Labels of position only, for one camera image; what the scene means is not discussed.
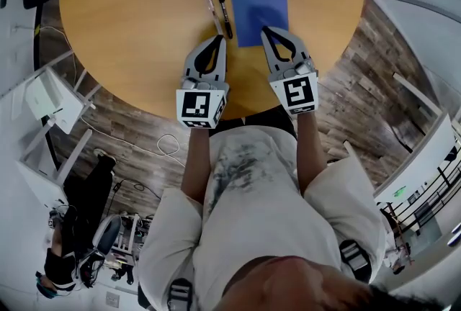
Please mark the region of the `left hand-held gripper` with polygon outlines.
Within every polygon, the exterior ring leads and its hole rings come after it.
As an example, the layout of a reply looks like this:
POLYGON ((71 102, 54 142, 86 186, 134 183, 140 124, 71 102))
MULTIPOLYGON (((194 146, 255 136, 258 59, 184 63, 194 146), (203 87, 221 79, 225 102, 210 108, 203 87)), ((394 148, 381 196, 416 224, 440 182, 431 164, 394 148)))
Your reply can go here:
POLYGON ((185 76, 176 90, 176 118, 185 127, 217 127, 230 89, 225 82, 226 53, 226 39, 216 35, 201 42, 186 57, 185 76))

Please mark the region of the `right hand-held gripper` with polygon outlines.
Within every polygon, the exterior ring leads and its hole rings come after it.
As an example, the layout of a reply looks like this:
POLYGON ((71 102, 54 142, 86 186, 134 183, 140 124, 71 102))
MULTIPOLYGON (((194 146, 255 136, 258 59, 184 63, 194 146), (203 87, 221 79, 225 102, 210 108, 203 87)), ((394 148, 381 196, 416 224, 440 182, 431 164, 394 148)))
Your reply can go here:
POLYGON ((269 84, 285 111, 291 115, 314 112, 318 108, 318 72, 308 56, 304 42, 280 27, 264 26, 261 40, 269 66, 269 84), (283 58, 277 44, 290 51, 283 58), (280 71, 286 63, 295 66, 280 71))

